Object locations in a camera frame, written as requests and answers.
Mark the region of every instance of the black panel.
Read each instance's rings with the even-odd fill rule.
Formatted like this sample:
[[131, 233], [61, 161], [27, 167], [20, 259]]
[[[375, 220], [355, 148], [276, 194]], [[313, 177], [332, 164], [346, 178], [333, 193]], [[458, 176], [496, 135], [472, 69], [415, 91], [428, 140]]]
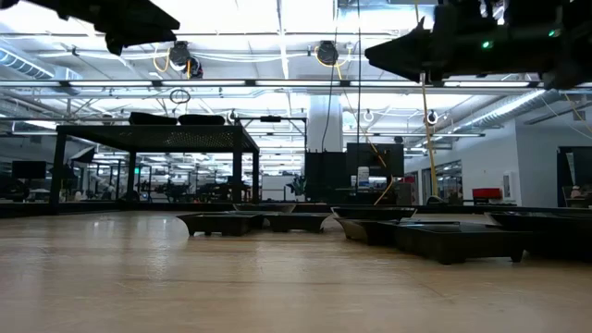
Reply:
[[384, 168], [378, 155], [369, 143], [348, 143], [347, 172], [357, 175], [358, 167], [369, 167], [370, 176], [375, 177], [403, 177], [405, 175], [404, 151], [402, 144], [375, 144], [376, 149], [387, 164]]
[[45, 161], [12, 161], [14, 179], [45, 179], [46, 173]]

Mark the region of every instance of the black cable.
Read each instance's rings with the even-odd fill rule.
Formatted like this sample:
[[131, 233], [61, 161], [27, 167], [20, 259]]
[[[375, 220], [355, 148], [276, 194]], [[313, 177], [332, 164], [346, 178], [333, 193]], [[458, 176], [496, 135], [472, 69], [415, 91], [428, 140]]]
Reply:
[[358, 127], [357, 127], [357, 135], [356, 135], [356, 141], [357, 141], [357, 146], [358, 149], [356, 149], [356, 178], [355, 178], [355, 196], [358, 196], [358, 189], [359, 189], [359, 184], [360, 184], [360, 180], [358, 179], [359, 172], [358, 169], [360, 168], [360, 122], [361, 122], [361, 118], [360, 118], [360, 110], [362, 109], [362, 19], [361, 19], [361, 15], [360, 15], [360, 0], [357, 0], [358, 3], [358, 81], [360, 82], [358, 84]]
[[[335, 22], [335, 41], [333, 45], [333, 58], [337, 58], [337, 21]], [[335, 65], [331, 66], [331, 83], [329, 85], [329, 107], [327, 109], [327, 122], [325, 123], [325, 131], [323, 132], [323, 140], [321, 141], [321, 153], [325, 152], [325, 137], [327, 136], [327, 130], [329, 128], [329, 118], [331, 116], [331, 100], [333, 99], [333, 75], [335, 74]]]

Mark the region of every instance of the red box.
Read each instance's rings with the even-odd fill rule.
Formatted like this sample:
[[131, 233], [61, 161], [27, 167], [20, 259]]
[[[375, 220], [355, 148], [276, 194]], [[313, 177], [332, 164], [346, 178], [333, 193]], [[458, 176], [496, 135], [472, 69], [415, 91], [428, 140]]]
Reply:
[[473, 199], [501, 199], [501, 189], [473, 189]]

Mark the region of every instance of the white wall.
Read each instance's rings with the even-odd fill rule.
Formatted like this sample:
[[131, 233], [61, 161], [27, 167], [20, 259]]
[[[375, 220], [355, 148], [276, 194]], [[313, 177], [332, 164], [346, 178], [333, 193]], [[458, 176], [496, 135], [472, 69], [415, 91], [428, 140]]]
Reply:
[[[505, 123], [502, 129], [486, 130], [485, 134], [485, 138], [462, 138], [454, 143], [451, 151], [437, 151], [435, 164], [441, 165], [458, 160], [462, 162], [462, 194], [466, 200], [473, 199], [473, 189], [476, 188], [501, 189], [504, 173], [512, 172], [516, 176], [512, 184], [516, 203], [521, 205], [514, 121]], [[429, 157], [415, 157], [405, 163], [405, 172], [418, 170], [421, 172], [425, 168], [430, 168]]]
[[574, 121], [572, 114], [530, 126], [524, 125], [527, 118], [532, 117], [520, 117], [516, 122], [523, 205], [557, 207], [558, 148], [592, 146], [592, 139], [568, 124], [587, 136], [592, 133], [581, 121]]

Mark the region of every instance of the column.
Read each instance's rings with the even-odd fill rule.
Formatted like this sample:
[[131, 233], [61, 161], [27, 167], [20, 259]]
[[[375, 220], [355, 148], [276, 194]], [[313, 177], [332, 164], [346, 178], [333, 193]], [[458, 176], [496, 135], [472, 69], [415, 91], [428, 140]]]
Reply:
[[339, 97], [340, 93], [333, 94], [332, 98], [328, 95], [311, 96], [308, 110], [308, 147], [306, 147], [309, 152], [321, 153], [323, 149], [328, 152], [343, 151], [343, 107]]

